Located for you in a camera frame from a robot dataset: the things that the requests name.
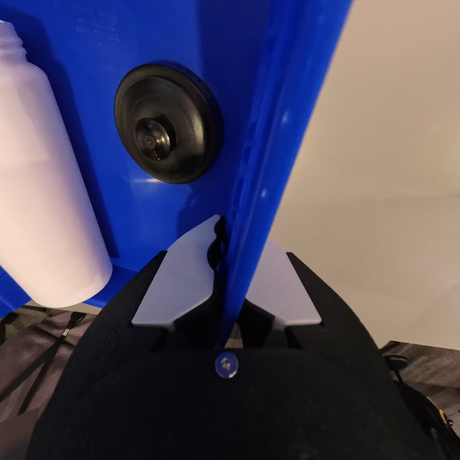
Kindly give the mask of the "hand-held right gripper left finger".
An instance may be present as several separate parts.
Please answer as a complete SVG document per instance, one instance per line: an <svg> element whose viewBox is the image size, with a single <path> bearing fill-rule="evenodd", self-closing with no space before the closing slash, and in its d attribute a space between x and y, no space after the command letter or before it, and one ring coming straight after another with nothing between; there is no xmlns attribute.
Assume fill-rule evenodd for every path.
<svg viewBox="0 0 460 460"><path fill-rule="evenodd" d="M212 310L226 219L213 215L167 250L132 319L136 327L188 331Z"/></svg>

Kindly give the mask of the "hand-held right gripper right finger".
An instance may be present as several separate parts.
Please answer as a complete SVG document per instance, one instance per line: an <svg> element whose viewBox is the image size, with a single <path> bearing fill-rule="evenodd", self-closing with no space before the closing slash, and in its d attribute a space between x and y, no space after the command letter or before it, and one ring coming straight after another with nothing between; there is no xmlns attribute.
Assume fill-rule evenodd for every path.
<svg viewBox="0 0 460 460"><path fill-rule="evenodd" d="M242 337L319 325L320 314L284 249L268 238L242 306Z"/></svg>

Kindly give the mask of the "white plastic bottle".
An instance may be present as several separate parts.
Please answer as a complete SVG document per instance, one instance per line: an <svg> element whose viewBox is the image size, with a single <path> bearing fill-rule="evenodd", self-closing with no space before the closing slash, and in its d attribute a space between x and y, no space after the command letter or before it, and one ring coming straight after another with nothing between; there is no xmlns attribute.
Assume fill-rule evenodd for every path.
<svg viewBox="0 0 460 460"><path fill-rule="evenodd" d="M38 304L65 308L101 291L109 258L46 74L1 21L1 267Z"/></svg>

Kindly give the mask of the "black bottle lid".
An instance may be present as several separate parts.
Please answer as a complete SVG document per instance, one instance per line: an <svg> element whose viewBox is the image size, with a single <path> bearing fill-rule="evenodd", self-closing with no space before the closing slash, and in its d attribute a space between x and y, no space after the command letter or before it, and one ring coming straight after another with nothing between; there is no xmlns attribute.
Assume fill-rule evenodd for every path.
<svg viewBox="0 0 460 460"><path fill-rule="evenodd" d="M115 94L114 118L130 157L169 184L202 177L224 143L214 95L202 79L177 65L149 63L128 72Z"/></svg>

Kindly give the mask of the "blue plastic bin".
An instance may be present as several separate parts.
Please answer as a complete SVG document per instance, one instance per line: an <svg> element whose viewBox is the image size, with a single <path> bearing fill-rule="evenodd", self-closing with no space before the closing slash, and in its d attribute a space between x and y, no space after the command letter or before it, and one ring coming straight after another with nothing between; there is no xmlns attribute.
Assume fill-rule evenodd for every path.
<svg viewBox="0 0 460 460"><path fill-rule="evenodd" d="M244 302L352 1L1 1L50 80L108 253L105 304L160 251L226 219L219 344ZM223 120L222 149L187 185L158 181L117 133L116 90L149 63L192 72Z"/></svg>

